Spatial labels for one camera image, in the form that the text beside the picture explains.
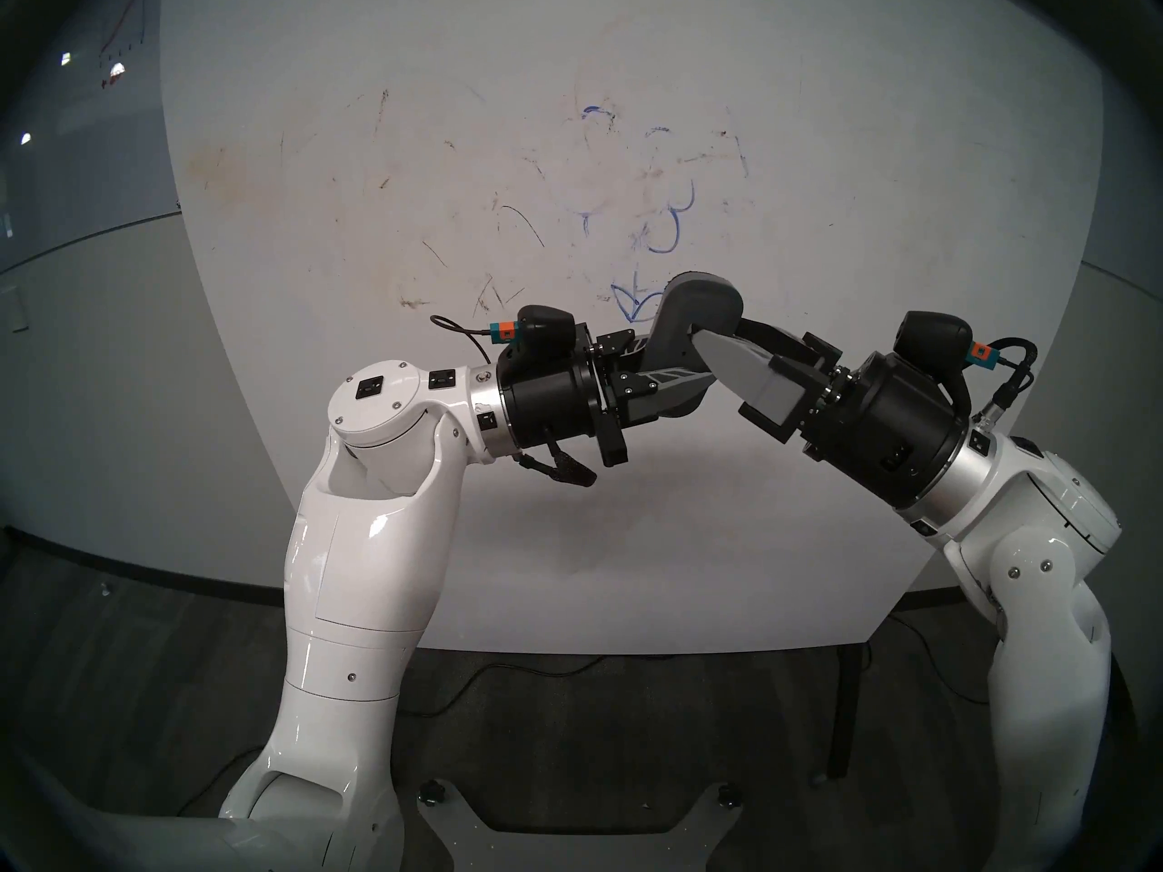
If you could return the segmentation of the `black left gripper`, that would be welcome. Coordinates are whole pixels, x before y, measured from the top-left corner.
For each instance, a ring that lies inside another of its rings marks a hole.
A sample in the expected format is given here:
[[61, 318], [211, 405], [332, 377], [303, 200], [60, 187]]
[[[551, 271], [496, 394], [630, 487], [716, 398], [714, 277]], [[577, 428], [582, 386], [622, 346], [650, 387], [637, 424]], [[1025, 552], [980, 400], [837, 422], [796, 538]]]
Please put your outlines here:
[[[650, 336], [633, 329], [593, 339], [587, 330], [520, 330], [498, 360], [498, 385], [515, 459], [525, 469], [583, 469], [561, 442], [595, 439], [606, 467], [627, 463], [623, 423], [682, 417], [716, 383], [709, 371], [672, 366], [618, 372], [643, 360]], [[616, 377], [616, 408], [613, 378]]]

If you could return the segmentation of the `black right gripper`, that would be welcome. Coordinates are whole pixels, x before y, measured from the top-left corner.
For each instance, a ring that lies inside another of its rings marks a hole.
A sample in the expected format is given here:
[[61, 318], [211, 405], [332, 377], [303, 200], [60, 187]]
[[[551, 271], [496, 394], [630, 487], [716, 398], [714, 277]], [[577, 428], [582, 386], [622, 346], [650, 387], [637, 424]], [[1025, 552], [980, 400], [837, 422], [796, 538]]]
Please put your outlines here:
[[754, 320], [740, 320], [739, 336], [694, 330], [693, 346], [742, 400], [741, 416], [783, 444], [800, 429], [806, 453], [894, 509], [921, 496], [965, 435], [964, 363], [933, 376], [899, 353], [875, 351], [837, 401], [809, 414], [829, 389], [837, 346]]

